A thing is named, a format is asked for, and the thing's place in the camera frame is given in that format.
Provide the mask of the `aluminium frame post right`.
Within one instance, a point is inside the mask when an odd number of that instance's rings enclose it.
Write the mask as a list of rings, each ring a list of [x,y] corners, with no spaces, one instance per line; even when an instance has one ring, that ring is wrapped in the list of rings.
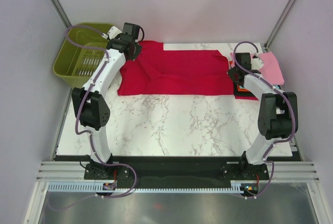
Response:
[[[265,52],[268,52],[270,47],[272,46],[275,38],[277,37],[280,29],[282,28],[283,24],[287,20],[291,10],[293,9],[294,5],[296,4],[297,0],[288,0],[286,5],[284,6],[277,22],[275,23],[271,33],[269,34],[265,43],[262,44],[262,48]]]

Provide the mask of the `magenta folded t shirt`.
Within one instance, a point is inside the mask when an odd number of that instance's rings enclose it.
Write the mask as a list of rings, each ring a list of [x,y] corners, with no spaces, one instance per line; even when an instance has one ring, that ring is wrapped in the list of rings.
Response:
[[[244,100],[251,100],[251,101],[258,101],[258,99],[255,96],[238,96],[235,95],[235,99],[244,99]]]

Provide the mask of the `pink folded t shirt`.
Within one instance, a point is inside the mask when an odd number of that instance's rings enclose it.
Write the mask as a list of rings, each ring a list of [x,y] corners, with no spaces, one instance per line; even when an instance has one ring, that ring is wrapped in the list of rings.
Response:
[[[263,78],[272,85],[283,85],[285,83],[279,63],[272,52],[262,53],[259,58],[263,66],[259,69]]]

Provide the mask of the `red t shirt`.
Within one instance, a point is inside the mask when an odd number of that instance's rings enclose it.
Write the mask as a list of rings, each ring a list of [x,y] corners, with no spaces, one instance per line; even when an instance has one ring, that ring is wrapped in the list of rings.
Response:
[[[119,96],[231,95],[228,59],[217,50],[165,50],[162,42],[143,41],[134,61],[120,69]]]

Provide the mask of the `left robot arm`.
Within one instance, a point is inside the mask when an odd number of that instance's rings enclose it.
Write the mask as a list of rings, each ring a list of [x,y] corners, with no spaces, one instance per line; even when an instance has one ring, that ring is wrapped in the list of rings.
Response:
[[[91,159],[98,163],[96,173],[103,179],[112,177],[114,166],[108,146],[106,124],[110,109],[105,101],[108,87],[116,74],[129,60],[135,60],[141,52],[140,42],[145,33],[141,26],[126,22],[121,31],[111,27],[108,33],[94,30],[107,40],[106,47],[82,46],[82,49],[103,52],[103,57],[91,77],[81,88],[71,92],[75,113],[76,135],[87,134],[91,147]]]

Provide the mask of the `olive green plastic basket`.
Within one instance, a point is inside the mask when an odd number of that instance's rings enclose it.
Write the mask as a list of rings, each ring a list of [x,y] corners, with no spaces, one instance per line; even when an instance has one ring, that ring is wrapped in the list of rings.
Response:
[[[53,65],[54,75],[64,80],[70,88],[81,88],[100,64],[108,41],[101,35],[108,33],[112,24],[79,23],[67,33],[73,42],[85,46],[77,47],[67,39],[58,53]]]

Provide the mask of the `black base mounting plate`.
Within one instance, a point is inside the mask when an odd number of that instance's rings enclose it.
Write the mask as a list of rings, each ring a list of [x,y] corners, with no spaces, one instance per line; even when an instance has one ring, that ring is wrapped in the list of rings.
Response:
[[[84,156],[56,156],[84,170],[85,180],[114,180],[124,186],[225,186],[265,181],[271,164],[247,165],[240,157],[115,156],[107,167]]]

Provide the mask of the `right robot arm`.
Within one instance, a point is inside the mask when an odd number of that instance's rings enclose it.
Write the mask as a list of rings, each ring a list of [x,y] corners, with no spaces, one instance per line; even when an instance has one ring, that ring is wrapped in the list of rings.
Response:
[[[269,83],[258,70],[252,69],[250,53],[233,53],[234,66],[227,72],[235,85],[241,86],[260,102],[259,134],[245,151],[239,175],[250,179],[257,173],[256,165],[265,163],[278,143],[290,141],[298,130],[298,99],[294,92],[285,92]]]

